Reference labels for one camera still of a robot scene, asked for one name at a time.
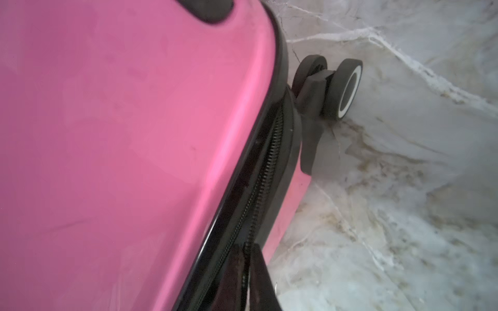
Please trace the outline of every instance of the marble veining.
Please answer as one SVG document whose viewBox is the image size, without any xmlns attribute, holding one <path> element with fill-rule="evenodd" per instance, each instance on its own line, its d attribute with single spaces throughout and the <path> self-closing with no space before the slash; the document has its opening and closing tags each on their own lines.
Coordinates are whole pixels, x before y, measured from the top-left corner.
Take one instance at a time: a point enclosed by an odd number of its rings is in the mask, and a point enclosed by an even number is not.
<svg viewBox="0 0 498 311">
<path fill-rule="evenodd" d="M 267 1 L 299 61 L 364 61 L 269 269 L 284 310 L 495 310 L 498 9 Z"/>
</svg>

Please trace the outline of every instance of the black wheel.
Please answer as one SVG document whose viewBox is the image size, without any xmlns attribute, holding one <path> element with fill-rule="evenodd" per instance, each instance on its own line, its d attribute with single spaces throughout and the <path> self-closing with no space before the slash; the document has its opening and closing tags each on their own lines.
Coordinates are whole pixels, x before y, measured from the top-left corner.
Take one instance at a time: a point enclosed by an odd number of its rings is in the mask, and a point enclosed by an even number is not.
<svg viewBox="0 0 498 311">
<path fill-rule="evenodd" d="M 326 119 L 344 118 L 355 98 L 363 72 L 363 62 L 358 59 L 345 59 L 330 80 L 323 106 Z"/>
<path fill-rule="evenodd" d="M 299 67 L 297 67 L 294 80 L 292 81 L 292 92 L 296 97 L 301 92 L 306 78 L 313 76 L 321 70 L 327 69 L 327 60 L 321 55 L 306 56 Z"/>
</svg>

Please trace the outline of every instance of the zipper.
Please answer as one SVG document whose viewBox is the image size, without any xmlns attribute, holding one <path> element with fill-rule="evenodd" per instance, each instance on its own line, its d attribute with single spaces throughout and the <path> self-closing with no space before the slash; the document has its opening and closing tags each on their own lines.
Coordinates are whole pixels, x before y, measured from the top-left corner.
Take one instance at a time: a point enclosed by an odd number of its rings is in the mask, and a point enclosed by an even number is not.
<svg viewBox="0 0 498 311">
<path fill-rule="evenodd" d="M 267 199 L 268 199 L 268 194 L 269 190 L 271 188 L 271 182 L 273 180 L 273 176 L 275 174 L 275 168 L 276 168 L 276 162 L 278 159 L 278 154 L 280 151 L 280 145 L 282 142 L 282 136 L 283 136 L 283 110 L 282 107 L 278 108 L 277 115 L 275 118 L 275 121 L 273 122 L 273 130 L 271 134 L 271 139 L 270 139 L 270 144 L 268 147 L 268 150 L 265 155 L 265 159 L 263 161 L 263 165 L 261 166 L 261 169 L 258 173 L 256 182 L 254 184 L 254 187 L 251 191 L 251 194 L 249 196 L 248 202 L 246 203 L 244 210 L 242 212 L 241 217 L 239 218 L 239 221 L 237 222 L 237 225 L 232 232 L 232 235 L 230 236 L 230 239 L 228 241 L 228 244 L 224 248 L 221 257 L 219 260 L 216 262 L 216 266 L 212 273 L 209 276 L 209 281 L 207 284 L 212 284 L 214 279 L 216 278 L 217 274 L 221 270 L 221 267 L 225 263 L 225 260 L 228 256 L 228 253 L 230 252 L 235 240 L 237 239 L 237 236 L 239 235 L 239 232 L 242 228 L 242 225 L 244 223 L 244 220 L 246 217 L 249 215 L 249 212 L 252 210 L 252 216 L 250 219 L 250 227 L 249 227 L 249 233 L 246 241 L 244 242 L 243 246 L 243 251 L 244 251 L 244 256 L 246 259 L 246 268 L 243 274 L 243 279 L 242 279 L 242 294 L 243 297 L 246 297 L 244 295 L 245 292 L 247 292 L 247 284 L 249 280 L 249 258 L 250 258 L 250 250 L 252 247 L 252 244 L 254 243 L 254 240 L 256 238 L 257 230 L 259 229 L 259 226 L 261 225 L 261 217 L 262 217 L 262 212 L 264 211 L 264 207 L 266 205 Z M 196 301 L 195 306 L 193 310 L 197 311 L 199 307 L 201 306 L 202 301 L 204 300 L 207 291 L 209 290 L 209 286 L 203 289 L 202 294 L 199 296 L 199 299 Z"/>
</svg>

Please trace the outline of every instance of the pink suitcase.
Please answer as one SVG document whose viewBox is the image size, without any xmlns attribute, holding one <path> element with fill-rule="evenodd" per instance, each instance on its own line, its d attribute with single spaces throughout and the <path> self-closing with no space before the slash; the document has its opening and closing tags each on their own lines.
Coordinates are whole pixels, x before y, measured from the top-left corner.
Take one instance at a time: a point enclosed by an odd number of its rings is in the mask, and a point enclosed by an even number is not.
<svg viewBox="0 0 498 311">
<path fill-rule="evenodd" d="M 258 0 L 7 0 L 0 25 L 0 310 L 240 310 L 268 286 L 260 248 L 360 61 L 308 56 L 291 89 Z"/>
</svg>

